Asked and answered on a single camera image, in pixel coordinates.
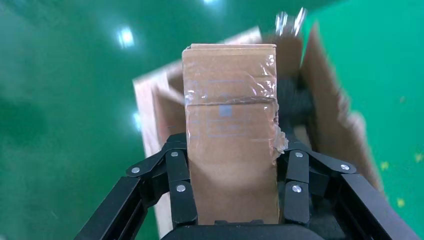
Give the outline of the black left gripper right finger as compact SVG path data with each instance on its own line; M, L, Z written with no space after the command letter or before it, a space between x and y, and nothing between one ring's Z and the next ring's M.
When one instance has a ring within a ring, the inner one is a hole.
M280 221L305 228L332 216L345 240L416 240L418 235L354 165L295 141L278 158Z

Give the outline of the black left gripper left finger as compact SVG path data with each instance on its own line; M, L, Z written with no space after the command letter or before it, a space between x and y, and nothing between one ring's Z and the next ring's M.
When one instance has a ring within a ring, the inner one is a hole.
M195 225L198 212L188 168L187 137L168 137L156 154L132 165L85 223L77 240L133 240L148 209L170 196L173 227Z

